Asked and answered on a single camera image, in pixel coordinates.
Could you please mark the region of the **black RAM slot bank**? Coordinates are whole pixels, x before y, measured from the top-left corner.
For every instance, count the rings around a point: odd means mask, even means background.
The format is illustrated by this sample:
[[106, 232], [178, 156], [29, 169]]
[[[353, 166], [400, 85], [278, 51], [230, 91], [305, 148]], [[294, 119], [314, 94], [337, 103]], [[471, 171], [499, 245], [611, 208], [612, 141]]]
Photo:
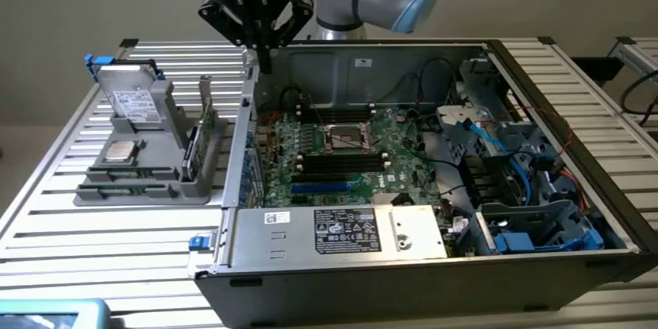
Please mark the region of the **black RAM slot bank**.
[[294, 169], [306, 174], [381, 172], [388, 166], [388, 157], [377, 153], [300, 155], [294, 163]]
[[363, 123], [368, 121], [376, 111], [372, 109], [342, 108], [342, 109], [300, 109], [293, 117], [301, 124], [338, 124]]

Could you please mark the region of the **metal CPU socket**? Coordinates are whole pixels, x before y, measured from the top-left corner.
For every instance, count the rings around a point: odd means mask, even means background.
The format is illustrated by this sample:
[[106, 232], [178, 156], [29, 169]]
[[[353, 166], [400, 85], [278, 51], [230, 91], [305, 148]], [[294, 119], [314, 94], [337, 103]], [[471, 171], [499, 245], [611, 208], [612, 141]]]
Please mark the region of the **metal CPU socket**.
[[369, 151], [369, 125], [365, 123], [340, 123], [325, 125], [321, 129], [322, 149], [326, 153], [336, 150], [359, 149]]

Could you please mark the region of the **silver CPU chip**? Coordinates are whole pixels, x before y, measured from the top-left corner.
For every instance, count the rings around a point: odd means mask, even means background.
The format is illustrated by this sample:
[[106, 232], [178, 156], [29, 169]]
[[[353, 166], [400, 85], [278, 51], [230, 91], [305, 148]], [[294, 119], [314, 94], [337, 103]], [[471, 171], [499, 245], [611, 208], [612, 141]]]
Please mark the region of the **silver CPU chip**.
[[137, 144], [132, 140], [113, 141], [105, 151], [104, 161], [106, 163], [125, 163], [134, 156]]

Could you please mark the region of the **grey parts rack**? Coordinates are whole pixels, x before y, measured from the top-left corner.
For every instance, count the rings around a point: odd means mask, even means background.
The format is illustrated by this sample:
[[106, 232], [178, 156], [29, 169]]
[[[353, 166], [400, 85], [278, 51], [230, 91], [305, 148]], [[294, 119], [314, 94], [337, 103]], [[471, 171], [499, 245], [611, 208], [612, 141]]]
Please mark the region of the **grey parts rack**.
[[[76, 206], [200, 205], [209, 201], [226, 121], [217, 116], [213, 108], [214, 129], [209, 136], [202, 169], [194, 181], [181, 182], [182, 156], [201, 111], [198, 117], [186, 117], [181, 107], [176, 106], [172, 83], [168, 80], [156, 79], [149, 93], [160, 122], [132, 123], [114, 113], [110, 118], [113, 131], [90, 166], [172, 167], [176, 175], [157, 174], [154, 177], [140, 178], [85, 171], [85, 178], [74, 190]], [[134, 156], [125, 163], [106, 163], [106, 148], [113, 141], [120, 140], [136, 142]]]

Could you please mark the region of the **blue expansion slot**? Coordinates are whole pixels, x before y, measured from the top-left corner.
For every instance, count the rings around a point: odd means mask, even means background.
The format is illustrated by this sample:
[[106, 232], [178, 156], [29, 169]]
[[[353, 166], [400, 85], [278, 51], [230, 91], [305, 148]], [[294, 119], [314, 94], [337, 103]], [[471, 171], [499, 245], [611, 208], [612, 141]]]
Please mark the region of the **blue expansion slot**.
[[290, 193], [346, 193], [349, 190], [349, 183], [306, 183], [289, 187]]

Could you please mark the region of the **green motherboard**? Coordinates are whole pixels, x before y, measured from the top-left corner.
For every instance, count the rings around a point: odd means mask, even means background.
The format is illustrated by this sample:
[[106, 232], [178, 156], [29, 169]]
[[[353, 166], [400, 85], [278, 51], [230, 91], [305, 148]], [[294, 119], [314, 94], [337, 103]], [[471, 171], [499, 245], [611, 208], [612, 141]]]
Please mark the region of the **green motherboard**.
[[[408, 193], [411, 205], [435, 204], [440, 199], [436, 171], [424, 153], [423, 131], [429, 116], [404, 106], [376, 106], [363, 109], [376, 111], [363, 122], [369, 125], [369, 151], [348, 149], [326, 153], [322, 149], [321, 129], [330, 124], [301, 124], [293, 117], [300, 109], [314, 108], [296, 105], [290, 110], [272, 111], [257, 122], [257, 142], [264, 161], [262, 206], [301, 207], [368, 205], [375, 193]], [[332, 155], [350, 153], [384, 154], [389, 166], [381, 172], [338, 173], [360, 174], [357, 182], [349, 182], [346, 193], [290, 193], [290, 176], [301, 173], [294, 169], [300, 155]]]

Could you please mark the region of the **silver finned heatsink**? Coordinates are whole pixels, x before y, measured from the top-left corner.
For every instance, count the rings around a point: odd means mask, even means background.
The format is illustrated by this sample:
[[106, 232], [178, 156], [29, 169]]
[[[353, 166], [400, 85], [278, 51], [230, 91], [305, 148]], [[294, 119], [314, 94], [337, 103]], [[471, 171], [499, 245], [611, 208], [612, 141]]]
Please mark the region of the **silver finned heatsink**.
[[375, 193], [371, 198], [371, 203], [373, 205], [405, 205], [412, 203], [408, 193]]

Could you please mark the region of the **silver power supply unit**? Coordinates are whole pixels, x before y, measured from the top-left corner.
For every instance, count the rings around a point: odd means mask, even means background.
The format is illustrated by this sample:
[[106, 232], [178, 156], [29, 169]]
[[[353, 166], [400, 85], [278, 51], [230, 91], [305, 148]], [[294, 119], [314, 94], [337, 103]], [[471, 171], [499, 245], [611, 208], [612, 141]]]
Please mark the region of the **silver power supply unit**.
[[240, 210], [230, 241], [226, 265], [236, 271], [411, 264], [447, 257], [428, 205]]

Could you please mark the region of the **blue case latch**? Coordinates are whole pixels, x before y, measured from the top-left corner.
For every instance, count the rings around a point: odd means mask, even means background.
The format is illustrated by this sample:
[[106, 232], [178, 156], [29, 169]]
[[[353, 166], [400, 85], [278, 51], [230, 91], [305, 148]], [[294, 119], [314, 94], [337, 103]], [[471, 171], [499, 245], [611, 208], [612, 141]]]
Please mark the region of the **blue case latch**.
[[188, 241], [188, 251], [189, 252], [206, 252], [212, 251], [214, 248], [217, 239], [217, 232], [209, 231], [197, 233]]

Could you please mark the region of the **slatted aluminium side table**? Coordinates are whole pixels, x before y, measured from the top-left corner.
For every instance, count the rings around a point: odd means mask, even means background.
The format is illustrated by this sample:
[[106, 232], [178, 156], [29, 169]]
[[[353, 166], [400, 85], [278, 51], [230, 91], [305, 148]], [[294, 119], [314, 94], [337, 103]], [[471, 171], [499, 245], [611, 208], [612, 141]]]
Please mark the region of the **slatted aluminium side table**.
[[617, 58], [637, 77], [658, 71], [658, 37], [617, 36], [607, 57]]

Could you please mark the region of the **grey disk bay blue clips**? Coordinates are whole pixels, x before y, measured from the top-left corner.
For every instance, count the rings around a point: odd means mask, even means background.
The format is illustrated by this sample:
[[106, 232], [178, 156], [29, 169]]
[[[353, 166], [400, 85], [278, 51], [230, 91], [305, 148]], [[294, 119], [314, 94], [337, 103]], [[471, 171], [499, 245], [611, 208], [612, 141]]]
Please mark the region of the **grey disk bay blue clips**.
[[479, 206], [469, 226], [483, 256], [600, 250], [604, 241], [569, 200], [543, 206]]

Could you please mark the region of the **open black PC case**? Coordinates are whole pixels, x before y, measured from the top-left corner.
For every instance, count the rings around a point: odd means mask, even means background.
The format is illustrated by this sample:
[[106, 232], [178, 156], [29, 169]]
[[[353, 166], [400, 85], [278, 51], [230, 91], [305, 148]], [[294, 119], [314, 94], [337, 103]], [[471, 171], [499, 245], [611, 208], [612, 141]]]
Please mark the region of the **open black PC case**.
[[[262, 206], [264, 161], [257, 122], [296, 105], [317, 109], [415, 108], [431, 117], [429, 68], [492, 55], [520, 100], [556, 113], [541, 118], [560, 160], [464, 156], [431, 159], [440, 199], [432, 208], [447, 257], [411, 264], [308, 270], [228, 267], [240, 210]], [[226, 327], [415, 319], [555, 311], [593, 288], [628, 282], [658, 267], [658, 144], [623, 115], [548, 38], [302, 42], [261, 74], [244, 63], [244, 85], [226, 163], [214, 248], [190, 252], [190, 278]], [[483, 256], [469, 226], [485, 203], [543, 206], [569, 200], [600, 233], [600, 250]]]

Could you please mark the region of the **teal plastic box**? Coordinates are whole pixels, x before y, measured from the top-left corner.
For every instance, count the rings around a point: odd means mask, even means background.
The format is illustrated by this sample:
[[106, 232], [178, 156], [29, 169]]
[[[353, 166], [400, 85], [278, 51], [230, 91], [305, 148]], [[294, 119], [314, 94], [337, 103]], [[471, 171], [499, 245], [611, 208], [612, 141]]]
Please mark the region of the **teal plastic box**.
[[0, 300], [0, 329], [109, 329], [100, 299]]

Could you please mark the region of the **blue disk bracket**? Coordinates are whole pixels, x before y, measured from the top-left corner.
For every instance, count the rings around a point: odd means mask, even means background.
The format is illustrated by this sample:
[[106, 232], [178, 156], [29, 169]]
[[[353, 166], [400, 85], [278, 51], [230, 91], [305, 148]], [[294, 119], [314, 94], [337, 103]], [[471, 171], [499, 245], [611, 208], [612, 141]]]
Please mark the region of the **blue disk bracket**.
[[114, 63], [114, 57], [110, 55], [98, 55], [85, 54], [84, 56], [84, 65], [90, 74], [92, 81], [98, 82], [97, 73], [100, 71], [101, 66], [112, 65]]

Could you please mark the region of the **graphics card with bracket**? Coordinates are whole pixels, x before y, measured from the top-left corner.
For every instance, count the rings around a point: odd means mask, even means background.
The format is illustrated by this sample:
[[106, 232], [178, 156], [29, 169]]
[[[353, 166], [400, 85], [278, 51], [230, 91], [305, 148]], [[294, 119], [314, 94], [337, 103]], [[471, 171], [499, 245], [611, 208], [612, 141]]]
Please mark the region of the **graphics card with bracket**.
[[198, 178], [206, 156], [209, 136], [214, 129], [210, 81], [210, 76], [200, 76], [198, 78], [201, 115], [197, 124], [192, 127], [189, 145], [182, 156], [181, 182], [192, 182]]

